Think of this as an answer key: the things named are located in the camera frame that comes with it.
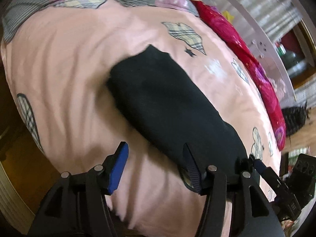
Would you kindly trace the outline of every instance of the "silver screw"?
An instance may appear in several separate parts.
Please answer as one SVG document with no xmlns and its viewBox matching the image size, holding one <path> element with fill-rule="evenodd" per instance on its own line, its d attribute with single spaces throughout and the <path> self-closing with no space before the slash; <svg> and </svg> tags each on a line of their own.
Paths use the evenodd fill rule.
<svg viewBox="0 0 316 237">
<path fill-rule="evenodd" d="M 250 174 L 249 172 L 247 172 L 247 171 L 244 171 L 244 172 L 242 172 L 242 176 L 243 176 L 244 178 L 250 178 L 250 177 L 251 177 L 251 174 Z"/>
<path fill-rule="evenodd" d="M 211 171 L 211 172 L 215 172 L 215 171 L 217 170 L 217 167 L 214 166 L 214 165 L 210 165 L 210 166 L 208 166 L 207 168 L 208 168 L 208 170 Z"/>
<path fill-rule="evenodd" d="M 62 172 L 61 175 L 60 175 L 62 178 L 67 178 L 69 176 L 69 172 L 65 171 L 65 172 Z"/>
<path fill-rule="evenodd" d="M 103 170 L 103 166 L 102 165 L 96 165 L 94 167 L 94 170 L 99 172 L 99 171 Z"/>
</svg>

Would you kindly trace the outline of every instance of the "red blanket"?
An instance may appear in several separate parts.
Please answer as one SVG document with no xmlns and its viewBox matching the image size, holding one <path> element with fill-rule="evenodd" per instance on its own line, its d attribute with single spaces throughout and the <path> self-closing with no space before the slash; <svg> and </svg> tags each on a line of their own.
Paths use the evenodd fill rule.
<svg viewBox="0 0 316 237">
<path fill-rule="evenodd" d="M 274 89 L 268 80 L 263 67 L 252 55 L 236 29 L 217 10 L 201 1 L 192 0 L 192 3 L 196 6 L 200 18 L 204 23 L 226 42 L 228 47 L 237 55 L 246 67 L 261 94 L 261 98 L 269 115 L 276 137 L 277 146 L 279 150 L 283 150 L 286 133 L 285 121 L 278 98 L 276 97 Z"/>
</svg>

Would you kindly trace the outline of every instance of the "folded black garment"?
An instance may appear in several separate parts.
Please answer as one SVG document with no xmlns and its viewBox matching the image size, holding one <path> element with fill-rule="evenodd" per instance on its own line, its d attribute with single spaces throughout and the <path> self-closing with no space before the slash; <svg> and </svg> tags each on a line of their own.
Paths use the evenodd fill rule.
<svg viewBox="0 0 316 237">
<path fill-rule="evenodd" d="M 168 53 L 150 45 L 115 65 L 106 85 L 130 124 L 179 166 L 188 142 L 205 168 L 239 173 L 247 153 L 237 132 Z"/>
</svg>

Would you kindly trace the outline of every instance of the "black star print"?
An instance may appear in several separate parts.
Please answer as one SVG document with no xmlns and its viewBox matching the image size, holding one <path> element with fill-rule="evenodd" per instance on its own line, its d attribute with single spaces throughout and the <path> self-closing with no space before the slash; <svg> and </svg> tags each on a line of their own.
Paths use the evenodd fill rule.
<svg viewBox="0 0 316 237">
<path fill-rule="evenodd" d="M 196 56 L 191 50 L 189 50 L 189 49 L 185 49 L 185 52 L 188 54 L 188 55 L 190 55 L 191 57 L 193 57 L 193 56 Z"/>
</svg>

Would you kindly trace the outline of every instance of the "bed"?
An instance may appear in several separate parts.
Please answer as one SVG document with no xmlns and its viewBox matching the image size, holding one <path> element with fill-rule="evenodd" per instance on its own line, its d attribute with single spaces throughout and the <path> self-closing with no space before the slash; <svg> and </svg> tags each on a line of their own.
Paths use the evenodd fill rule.
<svg viewBox="0 0 316 237">
<path fill-rule="evenodd" d="M 261 87 L 189 0 L 81 1 L 54 0 L 16 28 L 4 21 L 1 43 L 19 113 L 59 172 L 86 172 L 126 141 L 130 154 L 118 190 L 106 197 L 110 209 L 143 235 L 194 236 L 205 197 L 188 190 L 177 165 L 126 120 L 105 86 L 116 64 L 151 45 L 185 71 L 236 130 L 247 155 L 278 173 L 281 153 Z M 260 187 L 274 199 L 263 180 Z M 228 200 L 222 236 L 230 214 Z"/>
</svg>

